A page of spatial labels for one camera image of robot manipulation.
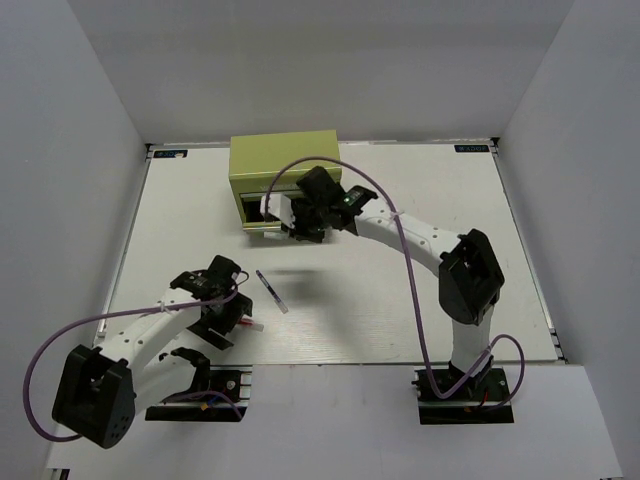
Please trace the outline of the red gel pen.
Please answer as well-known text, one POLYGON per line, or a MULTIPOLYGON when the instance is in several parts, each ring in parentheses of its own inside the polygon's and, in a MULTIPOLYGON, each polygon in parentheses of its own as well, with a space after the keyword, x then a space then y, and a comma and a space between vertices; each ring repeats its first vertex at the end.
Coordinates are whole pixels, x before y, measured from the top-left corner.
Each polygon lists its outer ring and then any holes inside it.
POLYGON ((239 322, 239 324, 245 328, 249 328, 251 330, 255 330, 258 332, 263 332, 264 331, 264 325, 261 323, 257 323, 257 322, 253 322, 253 321, 249 321, 249 320, 241 320, 239 322))

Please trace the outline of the purple gel pen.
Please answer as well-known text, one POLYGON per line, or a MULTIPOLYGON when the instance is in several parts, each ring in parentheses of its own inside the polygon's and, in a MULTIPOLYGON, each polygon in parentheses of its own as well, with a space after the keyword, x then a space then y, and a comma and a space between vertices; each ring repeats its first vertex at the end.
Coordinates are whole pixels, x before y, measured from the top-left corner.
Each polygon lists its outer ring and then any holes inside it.
POLYGON ((277 307, 279 308, 279 310, 283 313, 283 314, 287 314, 289 312, 288 307, 285 305, 285 303, 283 302, 283 300, 281 299, 281 297, 277 294, 277 292, 275 291, 275 289, 273 288, 273 286, 269 283, 269 281, 266 279, 266 277, 264 276, 264 274, 256 269, 255 270, 256 276, 258 277, 258 279, 261 281, 261 283, 263 284, 263 286, 266 288, 266 290, 268 291, 268 293, 270 294, 270 296, 272 297, 272 299, 274 300, 275 304, 277 305, 277 307))

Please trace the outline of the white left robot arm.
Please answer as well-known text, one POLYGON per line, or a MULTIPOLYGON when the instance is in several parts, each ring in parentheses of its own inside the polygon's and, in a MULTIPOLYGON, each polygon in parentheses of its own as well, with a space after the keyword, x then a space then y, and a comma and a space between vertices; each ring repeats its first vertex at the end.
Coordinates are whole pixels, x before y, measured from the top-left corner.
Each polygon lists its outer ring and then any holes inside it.
POLYGON ((241 267, 217 255, 204 270, 175 277, 150 310, 96 347, 79 345, 67 356, 53 419, 95 445, 110 449, 135 417, 161 402, 215 398, 231 405, 216 385, 210 358, 184 345, 195 335, 218 350, 227 334, 251 315, 239 291, 241 267))

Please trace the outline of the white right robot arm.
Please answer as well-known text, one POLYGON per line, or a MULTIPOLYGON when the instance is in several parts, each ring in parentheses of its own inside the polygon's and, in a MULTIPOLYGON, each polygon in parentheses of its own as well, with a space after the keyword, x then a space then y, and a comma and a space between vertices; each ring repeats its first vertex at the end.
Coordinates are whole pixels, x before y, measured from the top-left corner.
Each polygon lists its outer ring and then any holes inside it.
POLYGON ((489 346, 494 306, 505 283, 488 237, 477 229, 466 234, 438 229, 410 215, 392 211, 388 202, 362 186, 345 190, 326 169, 316 166, 297 186, 291 201, 294 232, 320 241, 324 230, 346 230, 402 252, 401 224, 410 258, 438 280, 438 301, 451 318, 453 348, 449 371, 453 390, 472 399, 488 385, 493 357, 477 359, 489 346))

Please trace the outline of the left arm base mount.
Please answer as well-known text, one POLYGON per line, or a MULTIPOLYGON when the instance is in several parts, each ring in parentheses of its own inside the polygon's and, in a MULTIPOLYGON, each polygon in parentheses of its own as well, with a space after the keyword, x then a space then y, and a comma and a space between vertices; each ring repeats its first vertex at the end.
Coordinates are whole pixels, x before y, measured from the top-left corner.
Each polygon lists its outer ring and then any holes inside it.
POLYGON ((149 407, 147 422, 239 423, 249 407, 252 366, 211 366, 204 383, 149 407))

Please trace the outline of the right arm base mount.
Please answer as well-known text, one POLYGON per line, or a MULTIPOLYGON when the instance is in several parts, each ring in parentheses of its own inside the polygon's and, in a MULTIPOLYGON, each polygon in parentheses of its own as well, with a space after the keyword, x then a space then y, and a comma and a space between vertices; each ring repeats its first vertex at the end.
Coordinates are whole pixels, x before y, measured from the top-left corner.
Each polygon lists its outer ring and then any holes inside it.
POLYGON ((412 385, 417 392, 421 425, 497 425, 512 424, 514 414, 510 402, 502 402, 510 390, 502 368, 492 368, 479 385, 467 385, 447 399, 439 399, 432 391, 425 369, 416 369, 412 385))

